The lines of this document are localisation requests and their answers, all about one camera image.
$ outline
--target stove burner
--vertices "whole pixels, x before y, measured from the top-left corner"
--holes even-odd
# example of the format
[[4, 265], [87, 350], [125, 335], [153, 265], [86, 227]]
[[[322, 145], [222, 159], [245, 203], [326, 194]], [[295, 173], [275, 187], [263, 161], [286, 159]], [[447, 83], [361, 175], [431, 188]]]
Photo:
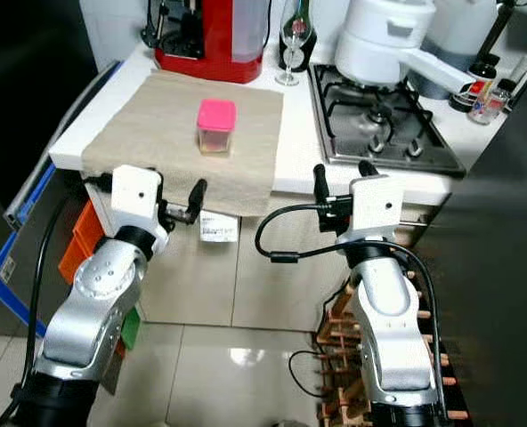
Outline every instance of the stove burner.
[[357, 84], [334, 66], [311, 64], [313, 103], [327, 160], [452, 175], [465, 170], [435, 129], [433, 113], [401, 82], [393, 89]]

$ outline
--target kitchen counter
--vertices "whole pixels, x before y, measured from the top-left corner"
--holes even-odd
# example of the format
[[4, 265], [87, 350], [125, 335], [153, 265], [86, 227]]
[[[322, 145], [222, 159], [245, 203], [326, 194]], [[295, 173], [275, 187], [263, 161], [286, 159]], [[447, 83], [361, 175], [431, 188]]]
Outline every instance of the kitchen counter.
[[[263, 71], [249, 87], [284, 93], [273, 190], [312, 194], [312, 169], [322, 163], [319, 135], [315, 127], [312, 96], [307, 73], [298, 74], [297, 86], [278, 85], [274, 78], [280, 72], [272, 46], [263, 57]], [[137, 91], [156, 68], [152, 51], [139, 44], [118, 72], [80, 113], [66, 132], [50, 149], [50, 156], [61, 169], [82, 170], [82, 152], [113, 116]], [[505, 120], [499, 116], [491, 125], [471, 122], [465, 114], [451, 109], [447, 101], [420, 98], [425, 109], [434, 113], [434, 123], [445, 141], [469, 169], [487, 147]], [[350, 180], [359, 176], [355, 165], [326, 165], [328, 184], [333, 194], [348, 192]], [[404, 202], [440, 205], [451, 191], [454, 179], [435, 174], [380, 169], [401, 180], [405, 189]]]

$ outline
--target cabinet door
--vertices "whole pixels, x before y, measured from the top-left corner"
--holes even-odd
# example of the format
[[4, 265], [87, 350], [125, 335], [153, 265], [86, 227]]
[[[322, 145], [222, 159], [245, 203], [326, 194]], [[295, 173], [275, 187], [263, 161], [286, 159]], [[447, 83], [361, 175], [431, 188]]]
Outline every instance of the cabinet door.
[[[111, 236], [110, 195], [89, 191]], [[238, 243], [200, 241], [199, 222], [176, 224], [164, 253], [154, 256], [141, 286], [144, 320], [202, 325], [231, 324]]]
[[[275, 194], [270, 212], [286, 205], [311, 203], [310, 197]], [[331, 253], [297, 264], [272, 264], [255, 249], [261, 218], [243, 218], [239, 241], [238, 276], [233, 326], [310, 331], [320, 321], [320, 307], [342, 283], [346, 259]], [[332, 245], [335, 233], [319, 233], [317, 214], [287, 213], [265, 229], [267, 250], [303, 251]]]

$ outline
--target white label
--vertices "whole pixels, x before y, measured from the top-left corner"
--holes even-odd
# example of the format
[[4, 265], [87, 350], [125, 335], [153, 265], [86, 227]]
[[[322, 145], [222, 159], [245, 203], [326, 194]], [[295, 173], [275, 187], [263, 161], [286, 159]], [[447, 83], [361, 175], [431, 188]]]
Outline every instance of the white label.
[[238, 218], [207, 211], [200, 212], [200, 240], [203, 242], [237, 242]]

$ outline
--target stove knob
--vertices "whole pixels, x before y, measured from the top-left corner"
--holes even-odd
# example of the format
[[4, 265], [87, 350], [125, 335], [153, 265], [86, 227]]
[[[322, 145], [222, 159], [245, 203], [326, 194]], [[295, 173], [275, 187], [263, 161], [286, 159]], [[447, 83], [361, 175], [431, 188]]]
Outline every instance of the stove knob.
[[422, 149], [422, 146], [418, 143], [418, 140], [414, 139], [406, 149], [406, 156], [419, 157], [422, 154], [422, 151], [424, 151], [424, 149]]
[[372, 140], [369, 142], [369, 150], [373, 153], [382, 153], [382, 150], [385, 149], [384, 140], [379, 139], [376, 135], [372, 137]]

